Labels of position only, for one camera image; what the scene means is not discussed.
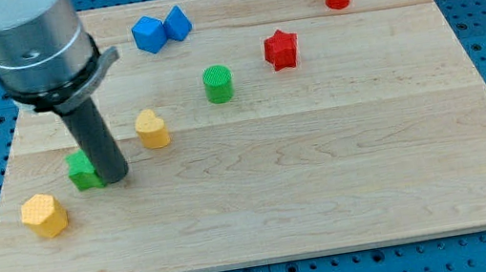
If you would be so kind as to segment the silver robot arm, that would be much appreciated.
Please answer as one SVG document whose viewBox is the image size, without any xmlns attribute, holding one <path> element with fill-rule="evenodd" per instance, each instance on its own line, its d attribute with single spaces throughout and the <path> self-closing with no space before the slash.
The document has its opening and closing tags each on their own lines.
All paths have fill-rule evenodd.
<svg viewBox="0 0 486 272">
<path fill-rule="evenodd" d="M 0 82 L 19 104 L 68 115 L 119 59 L 100 52 L 71 0 L 0 0 Z"/>
</svg>

